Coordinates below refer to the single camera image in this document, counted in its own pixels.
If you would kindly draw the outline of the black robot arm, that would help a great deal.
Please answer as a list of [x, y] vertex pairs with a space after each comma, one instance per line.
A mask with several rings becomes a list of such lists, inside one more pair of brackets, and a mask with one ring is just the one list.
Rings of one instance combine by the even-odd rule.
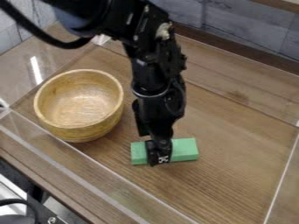
[[146, 163], [168, 163], [173, 155], [173, 124], [186, 104], [182, 70], [186, 57], [174, 38], [168, 12], [149, 0], [39, 0], [47, 4], [63, 29], [77, 36], [63, 42], [50, 36], [0, 0], [0, 11], [42, 42], [61, 49], [82, 47], [98, 34], [121, 42], [132, 66], [132, 110], [144, 142]]

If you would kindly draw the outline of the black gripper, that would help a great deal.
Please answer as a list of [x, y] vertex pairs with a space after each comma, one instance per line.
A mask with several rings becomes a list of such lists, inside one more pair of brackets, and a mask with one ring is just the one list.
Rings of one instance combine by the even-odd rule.
[[170, 81], [165, 92], [154, 97], [137, 97], [132, 102], [134, 124], [144, 142], [146, 163], [156, 166], [170, 162], [173, 123], [184, 116], [185, 84], [182, 79]]

